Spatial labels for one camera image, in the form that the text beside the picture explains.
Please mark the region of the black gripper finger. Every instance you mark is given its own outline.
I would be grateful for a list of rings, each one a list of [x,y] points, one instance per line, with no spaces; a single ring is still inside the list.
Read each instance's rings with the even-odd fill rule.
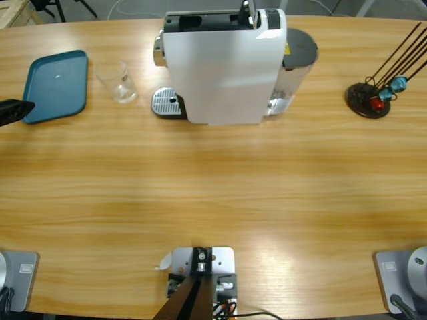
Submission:
[[[34,102],[6,99],[0,102],[0,126],[22,120],[35,108]]]

